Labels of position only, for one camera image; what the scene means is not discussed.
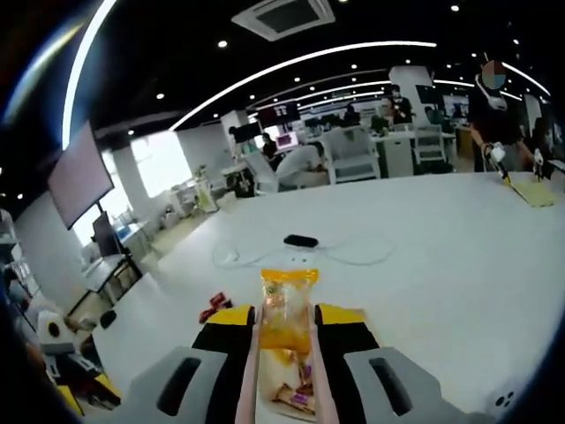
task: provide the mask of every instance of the desk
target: desk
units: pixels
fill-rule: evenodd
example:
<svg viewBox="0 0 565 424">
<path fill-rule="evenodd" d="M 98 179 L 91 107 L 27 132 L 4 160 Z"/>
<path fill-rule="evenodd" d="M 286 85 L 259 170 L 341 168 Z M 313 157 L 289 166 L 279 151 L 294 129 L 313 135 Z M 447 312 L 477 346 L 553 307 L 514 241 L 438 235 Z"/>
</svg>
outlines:
<svg viewBox="0 0 565 424">
<path fill-rule="evenodd" d="M 132 267 L 136 272 L 137 277 L 141 277 L 141 273 L 133 260 L 125 254 L 113 254 L 102 258 L 101 262 L 95 262 L 91 268 L 83 273 L 83 285 L 91 292 L 100 294 L 105 291 L 108 296 L 109 302 L 112 306 L 117 303 L 117 297 L 109 287 L 109 280 L 115 276 L 117 271 L 125 264 Z"/>
<path fill-rule="evenodd" d="M 235 305 L 261 303 L 259 268 L 213 264 L 219 240 L 236 240 L 247 261 L 280 250 L 289 234 L 333 246 L 374 231 L 394 244 L 390 257 L 364 267 L 317 257 L 312 302 L 365 309 L 381 345 L 396 347 L 438 378 L 454 406 L 484 412 L 509 377 L 531 379 L 561 319 L 565 196 L 555 194 L 553 207 L 531 208 L 496 174 L 478 173 L 241 200 L 163 257 L 167 281 L 145 275 L 116 305 L 116 321 L 94 330 L 94 341 L 109 378 L 126 393 L 133 377 L 174 346 L 192 344 L 202 328 L 199 312 L 214 294 L 226 293 Z M 360 246 L 359 254 L 365 250 Z M 270 414 L 259 400 L 256 419 L 295 423 Z"/>
</svg>

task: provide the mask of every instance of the red object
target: red object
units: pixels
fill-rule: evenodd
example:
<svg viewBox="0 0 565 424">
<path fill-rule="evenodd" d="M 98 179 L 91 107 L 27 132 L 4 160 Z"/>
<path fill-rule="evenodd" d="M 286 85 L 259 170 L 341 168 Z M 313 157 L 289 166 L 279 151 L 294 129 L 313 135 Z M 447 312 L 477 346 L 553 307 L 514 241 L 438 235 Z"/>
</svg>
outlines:
<svg viewBox="0 0 565 424">
<path fill-rule="evenodd" d="M 206 321 L 208 321 L 208 318 L 210 318 L 213 314 L 215 314 L 215 309 L 207 309 L 206 311 L 200 312 L 200 319 L 199 319 L 199 323 L 203 324 Z"/>
<path fill-rule="evenodd" d="M 225 301 L 226 301 L 226 297 L 220 291 L 213 298 L 211 298 L 210 305 L 212 305 L 213 309 L 218 309 L 222 305 L 222 303 L 225 302 Z"/>
</svg>

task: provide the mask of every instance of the ceiling air vent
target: ceiling air vent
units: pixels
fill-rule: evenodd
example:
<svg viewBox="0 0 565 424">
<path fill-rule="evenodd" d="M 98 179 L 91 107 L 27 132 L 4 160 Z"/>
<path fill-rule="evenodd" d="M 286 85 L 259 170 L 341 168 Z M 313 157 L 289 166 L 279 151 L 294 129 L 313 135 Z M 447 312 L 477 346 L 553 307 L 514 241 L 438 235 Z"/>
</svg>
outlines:
<svg viewBox="0 0 565 424">
<path fill-rule="evenodd" d="M 275 42 L 306 29 L 335 22 L 328 0 L 265 0 L 232 22 Z"/>
</svg>

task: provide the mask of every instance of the monitor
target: monitor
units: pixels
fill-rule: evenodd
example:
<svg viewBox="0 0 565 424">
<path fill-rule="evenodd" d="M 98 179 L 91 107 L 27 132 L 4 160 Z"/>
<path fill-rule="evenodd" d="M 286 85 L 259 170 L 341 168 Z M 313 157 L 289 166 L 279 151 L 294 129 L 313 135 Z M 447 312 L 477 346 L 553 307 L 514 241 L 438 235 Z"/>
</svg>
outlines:
<svg viewBox="0 0 565 424">
<path fill-rule="evenodd" d="M 47 184 L 67 230 L 114 188 L 88 122 L 72 138 Z"/>
<path fill-rule="evenodd" d="M 111 223 L 109 223 L 108 214 L 106 212 L 102 212 L 102 214 L 96 218 L 92 223 L 92 227 L 94 229 L 94 241 L 100 249 L 100 256 L 102 258 L 111 256 L 112 254 L 122 253 L 116 232 Z"/>
<path fill-rule="evenodd" d="M 236 143 L 245 143 L 246 141 L 253 140 L 258 135 L 261 135 L 261 127 L 256 122 L 240 126 L 233 132 Z"/>
<path fill-rule="evenodd" d="M 263 128 L 274 125 L 288 124 L 299 121 L 300 112 L 296 102 L 277 104 L 272 108 L 262 109 L 257 112 L 257 119 Z"/>
<path fill-rule="evenodd" d="M 298 136 L 292 132 L 287 132 L 276 139 L 276 146 L 279 150 L 286 150 L 288 148 L 294 148 L 298 145 Z"/>
</svg>

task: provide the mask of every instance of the white wall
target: white wall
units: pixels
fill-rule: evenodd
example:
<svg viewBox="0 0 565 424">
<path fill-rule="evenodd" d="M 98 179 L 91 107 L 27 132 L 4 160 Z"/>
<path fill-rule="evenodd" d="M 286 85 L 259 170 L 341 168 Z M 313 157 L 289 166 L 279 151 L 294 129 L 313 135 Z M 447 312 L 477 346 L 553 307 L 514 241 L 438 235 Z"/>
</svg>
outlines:
<svg viewBox="0 0 565 424">
<path fill-rule="evenodd" d="M 44 193 L 15 223 L 22 253 L 48 299 L 69 312 L 87 292 L 81 284 L 80 243 L 64 227 L 51 194 Z"/>
<path fill-rule="evenodd" d="M 429 125 L 426 115 L 426 105 L 422 104 L 416 86 L 433 85 L 432 79 L 424 66 L 395 66 L 390 70 L 389 78 L 393 84 L 400 87 L 402 97 L 410 100 L 416 116 L 413 118 L 415 125 Z"/>
<path fill-rule="evenodd" d="M 154 220 L 161 210 L 148 195 L 139 174 L 131 146 L 120 148 L 112 153 L 116 164 L 117 175 L 122 181 L 125 193 L 132 205 L 135 215 L 142 220 Z"/>
<path fill-rule="evenodd" d="M 200 126 L 177 135 L 192 173 L 206 165 L 210 181 L 223 180 L 222 170 L 234 164 L 223 125 Z"/>
<path fill-rule="evenodd" d="M 541 106 L 539 100 L 533 95 L 524 95 L 526 103 L 526 113 L 528 114 L 528 123 L 530 124 L 530 134 L 536 126 L 536 119 L 541 117 Z"/>
</svg>

